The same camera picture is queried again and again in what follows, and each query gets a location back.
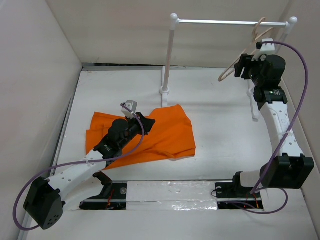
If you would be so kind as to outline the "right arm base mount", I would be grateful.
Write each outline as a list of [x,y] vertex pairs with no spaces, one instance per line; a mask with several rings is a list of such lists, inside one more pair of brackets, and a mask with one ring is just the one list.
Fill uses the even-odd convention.
[[246,210],[263,210],[263,201],[261,194],[250,194],[252,187],[244,187],[240,182],[240,172],[236,172],[230,180],[215,182],[215,189],[211,196],[216,198],[217,208],[219,210],[235,210],[243,208]]

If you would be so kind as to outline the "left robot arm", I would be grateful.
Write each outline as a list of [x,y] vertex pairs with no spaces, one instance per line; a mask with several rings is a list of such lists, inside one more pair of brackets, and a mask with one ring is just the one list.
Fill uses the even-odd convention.
[[51,228],[62,217],[69,194],[96,173],[123,157],[123,149],[137,135],[149,134],[155,120],[144,117],[140,112],[131,112],[130,117],[116,119],[107,134],[79,162],[71,164],[60,174],[31,182],[24,209],[42,230]]

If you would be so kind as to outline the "orange trousers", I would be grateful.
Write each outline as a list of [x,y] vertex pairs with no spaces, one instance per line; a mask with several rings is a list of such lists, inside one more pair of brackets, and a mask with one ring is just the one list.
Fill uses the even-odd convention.
[[[142,144],[129,156],[116,160],[106,169],[129,165],[193,157],[196,154],[196,143],[191,120],[181,105],[156,108],[148,116],[155,124]],[[108,133],[116,119],[124,119],[106,113],[93,114],[90,129],[86,131],[85,152],[88,154]]]

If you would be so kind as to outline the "wooden clothes hanger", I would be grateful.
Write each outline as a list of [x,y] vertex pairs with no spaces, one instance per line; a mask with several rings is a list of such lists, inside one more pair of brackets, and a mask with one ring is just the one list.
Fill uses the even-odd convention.
[[233,63],[227,67],[222,74],[218,77],[218,81],[222,82],[223,80],[225,80],[226,78],[228,78],[232,73],[234,73],[235,69],[234,66],[235,64],[240,60],[241,56],[243,54],[247,54],[247,51],[250,50],[254,44],[256,44],[258,42],[258,40],[260,40],[263,36],[265,36],[267,33],[269,33],[271,30],[273,30],[273,27],[268,28],[267,30],[263,31],[262,33],[258,32],[259,27],[261,26],[262,23],[264,23],[266,21],[266,17],[262,17],[257,24],[255,24],[252,32],[251,32],[251,42],[248,45],[247,48],[245,48],[240,55],[233,61]]

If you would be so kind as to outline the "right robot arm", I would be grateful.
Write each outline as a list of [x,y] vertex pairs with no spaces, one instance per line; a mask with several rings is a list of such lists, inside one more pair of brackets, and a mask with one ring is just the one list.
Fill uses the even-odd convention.
[[258,173],[258,179],[249,182],[249,173],[240,173],[240,180],[231,184],[231,191],[243,197],[259,188],[300,189],[315,167],[312,157],[300,148],[293,124],[296,117],[289,118],[288,98],[279,86],[286,68],[286,61],[278,55],[266,55],[265,59],[242,54],[235,64],[235,77],[251,80],[254,84],[253,98],[268,130],[272,155]]

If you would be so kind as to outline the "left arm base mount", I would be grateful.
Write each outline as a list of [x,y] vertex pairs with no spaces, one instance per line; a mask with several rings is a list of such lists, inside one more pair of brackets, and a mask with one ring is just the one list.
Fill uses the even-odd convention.
[[103,186],[96,196],[85,199],[79,204],[81,210],[119,211],[127,209],[127,181],[112,181],[103,172],[93,175]]

